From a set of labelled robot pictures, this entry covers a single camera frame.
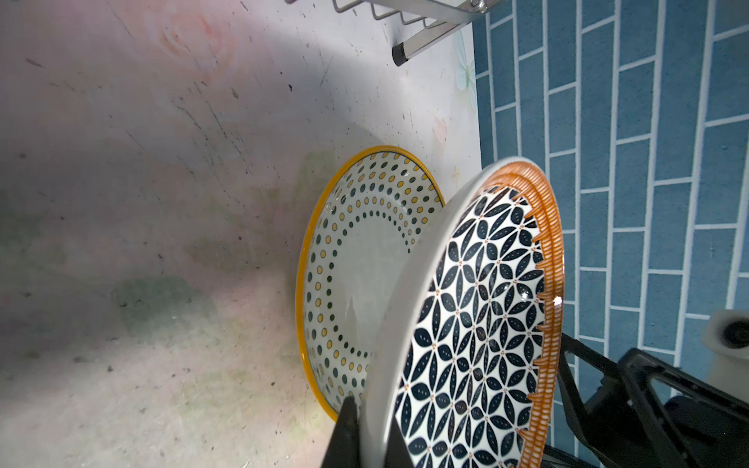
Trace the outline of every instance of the dish rack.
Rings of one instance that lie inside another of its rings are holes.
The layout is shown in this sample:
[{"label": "dish rack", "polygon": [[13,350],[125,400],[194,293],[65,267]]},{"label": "dish rack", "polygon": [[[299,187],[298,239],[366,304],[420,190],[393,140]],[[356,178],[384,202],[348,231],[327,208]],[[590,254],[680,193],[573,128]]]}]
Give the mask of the dish rack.
[{"label": "dish rack", "polygon": [[[285,1],[292,4],[296,0]],[[376,0],[369,2],[369,6],[372,8],[372,18],[377,21],[397,14],[403,25],[422,22],[424,28],[421,31],[392,48],[392,59],[400,67],[466,24],[477,20],[500,1],[503,0],[466,0],[453,7],[436,0]],[[344,6],[339,6],[336,0],[332,2],[336,13],[343,13],[365,3],[365,0],[353,0]],[[384,11],[378,13],[375,5],[384,8]],[[415,17],[406,19],[404,13]]]}]

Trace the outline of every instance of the ceramic bowl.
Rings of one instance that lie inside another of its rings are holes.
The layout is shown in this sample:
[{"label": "ceramic bowl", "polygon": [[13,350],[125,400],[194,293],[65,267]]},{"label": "ceramic bowl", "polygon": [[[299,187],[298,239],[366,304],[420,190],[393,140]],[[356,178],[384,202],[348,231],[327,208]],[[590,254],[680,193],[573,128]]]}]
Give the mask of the ceramic bowl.
[{"label": "ceramic bowl", "polygon": [[563,256],[551,186],[526,159],[488,166],[447,204],[385,312],[362,402],[363,466],[383,466],[393,419],[418,468],[540,464]]},{"label": "ceramic bowl", "polygon": [[325,187],[297,274],[297,334],[320,404],[359,406],[387,301],[417,241],[442,210],[434,178],[401,148],[369,148]]}]

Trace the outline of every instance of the blue tile wall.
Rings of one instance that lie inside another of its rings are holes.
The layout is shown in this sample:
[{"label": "blue tile wall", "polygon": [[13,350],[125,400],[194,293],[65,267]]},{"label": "blue tile wall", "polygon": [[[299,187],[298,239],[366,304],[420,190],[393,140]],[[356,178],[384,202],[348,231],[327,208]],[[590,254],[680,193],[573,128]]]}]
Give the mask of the blue tile wall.
[{"label": "blue tile wall", "polygon": [[557,197],[564,333],[705,378],[707,319],[749,309],[749,1],[508,0],[473,30],[483,166],[525,156]]}]

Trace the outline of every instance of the flower pattern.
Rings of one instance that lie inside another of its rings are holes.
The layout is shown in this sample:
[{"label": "flower pattern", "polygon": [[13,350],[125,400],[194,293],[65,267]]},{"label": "flower pattern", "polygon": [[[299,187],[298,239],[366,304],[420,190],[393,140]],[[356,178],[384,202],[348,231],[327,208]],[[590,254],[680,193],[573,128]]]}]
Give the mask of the flower pattern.
[{"label": "flower pattern", "polygon": [[444,247],[395,401],[416,468],[517,466],[541,356],[542,247],[512,188],[476,197]]}]

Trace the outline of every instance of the orange rim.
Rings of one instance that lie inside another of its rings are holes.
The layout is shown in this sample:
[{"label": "orange rim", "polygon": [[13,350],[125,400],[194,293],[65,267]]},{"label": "orange rim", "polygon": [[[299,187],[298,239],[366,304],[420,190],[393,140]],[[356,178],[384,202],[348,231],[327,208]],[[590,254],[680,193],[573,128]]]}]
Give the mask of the orange rim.
[{"label": "orange rim", "polygon": [[323,190],[322,194],[320,195],[318,203],[315,205],[315,209],[312,211],[312,217],[309,220],[309,224],[307,225],[307,232],[304,234],[304,241],[302,242],[302,252],[299,257],[299,268],[297,269],[297,290],[295,299],[297,312],[297,340],[299,342],[299,354],[302,358],[302,365],[304,366],[304,373],[307,375],[309,386],[315,393],[315,398],[318,399],[318,402],[323,407],[323,410],[325,410],[325,413],[327,413],[327,415],[330,416],[333,421],[338,419],[338,413],[333,409],[333,407],[330,406],[327,399],[325,398],[325,395],[323,395],[323,392],[318,387],[317,379],[315,379],[315,375],[312,373],[312,366],[309,363],[309,355],[307,354],[306,340],[304,338],[304,272],[307,269],[309,246],[312,244],[312,235],[315,233],[315,224],[317,223],[320,214],[325,207],[325,201],[327,200],[328,196],[330,196],[330,193],[333,191],[333,189],[336,187],[338,181],[341,180],[341,177],[346,174],[346,171],[348,171],[351,166],[359,162],[361,159],[371,156],[372,154],[383,153],[386,151],[401,154],[411,161],[415,162],[421,169],[423,169],[424,174],[426,174],[429,181],[434,185],[434,189],[437,191],[437,195],[440,197],[440,204],[442,204],[442,206],[445,206],[445,200],[442,197],[440,187],[437,185],[437,181],[431,175],[424,163],[421,162],[419,158],[415,157],[413,154],[402,148],[398,148],[397,146],[374,146],[358,153],[356,156],[348,160],[343,165],[343,167],[338,170],[338,172],[336,172],[336,174],[330,179],[330,182],[328,182],[328,184],[325,186],[325,190]]},{"label": "orange rim", "polygon": [[541,242],[544,260],[538,267],[544,271],[545,289],[539,294],[545,306],[544,332],[541,356],[533,361],[539,367],[536,393],[528,395],[533,402],[530,425],[520,436],[525,441],[520,467],[538,467],[544,454],[546,433],[551,422],[554,404],[554,387],[557,381],[557,364],[562,340],[562,313],[564,305],[564,244],[562,223],[557,200],[543,172],[530,162],[511,162],[497,169],[482,185],[479,193],[495,186],[511,187],[525,197],[533,209],[533,216],[541,233],[533,239]]}]

